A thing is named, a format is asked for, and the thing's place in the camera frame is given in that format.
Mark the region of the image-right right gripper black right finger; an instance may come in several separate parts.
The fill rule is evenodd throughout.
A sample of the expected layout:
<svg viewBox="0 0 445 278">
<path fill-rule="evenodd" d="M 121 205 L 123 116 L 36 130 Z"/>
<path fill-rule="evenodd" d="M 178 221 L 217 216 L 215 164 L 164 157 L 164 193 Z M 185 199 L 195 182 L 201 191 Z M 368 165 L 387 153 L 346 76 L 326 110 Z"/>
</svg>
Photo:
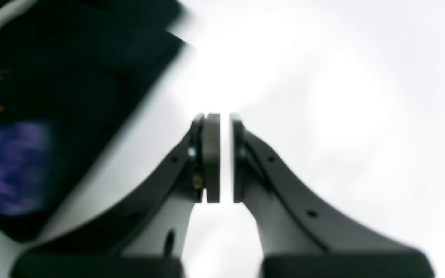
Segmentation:
<svg viewBox="0 0 445 278">
<path fill-rule="evenodd" d="M 433 278 L 427 257 L 330 206 L 231 114 L 234 202 L 256 220 L 260 278 Z"/>
</svg>

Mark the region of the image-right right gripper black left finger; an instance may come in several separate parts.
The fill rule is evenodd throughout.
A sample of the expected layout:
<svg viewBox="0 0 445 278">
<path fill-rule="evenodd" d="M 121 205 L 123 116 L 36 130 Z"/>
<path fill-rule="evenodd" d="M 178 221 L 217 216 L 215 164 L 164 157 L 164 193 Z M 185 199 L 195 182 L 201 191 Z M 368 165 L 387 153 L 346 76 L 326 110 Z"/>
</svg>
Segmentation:
<svg viewBox="0 0 445 278">
<path fill-rule="evenodd" d="M 193 206 L 220 200 L 220 115 L 200 114 L 153 173 L 105 213 L 20 256 L 13 278 L 182 278 Z"/>
</svg>

